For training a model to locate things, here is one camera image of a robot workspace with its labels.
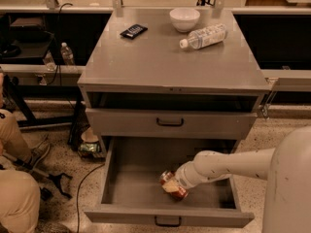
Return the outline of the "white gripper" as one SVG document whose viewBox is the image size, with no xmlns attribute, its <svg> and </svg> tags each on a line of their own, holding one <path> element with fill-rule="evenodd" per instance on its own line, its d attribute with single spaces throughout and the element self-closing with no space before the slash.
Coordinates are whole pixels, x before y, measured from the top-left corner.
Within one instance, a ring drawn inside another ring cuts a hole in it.
<svg viewBox="0 0 311 233">
<path fill-rule="evenodd" d="M 169 179 L 162 185 L 167 193 L 179 192 L 181 187 L 191 189 L 205 182 L 205 178 L 196 171 L 193 161 L 181 165 L 175 172 L 175 178 Z"/>
</svg>

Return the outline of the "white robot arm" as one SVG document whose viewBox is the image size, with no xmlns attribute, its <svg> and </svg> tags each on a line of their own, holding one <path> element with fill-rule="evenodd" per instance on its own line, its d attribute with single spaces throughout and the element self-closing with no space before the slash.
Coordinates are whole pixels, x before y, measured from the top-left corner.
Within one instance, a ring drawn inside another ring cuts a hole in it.
<svg viewBox="0 0 311 233">
<path fill-rule="evenodd" d="M 188 191 L 231 175 L 266 180 L 262 233 L 311 231 L 311 127 L 289 133 L 277 147 L 238 153 L 199 152 L 160 183 L 168 194 L 184 198 Z"/>
</svg>

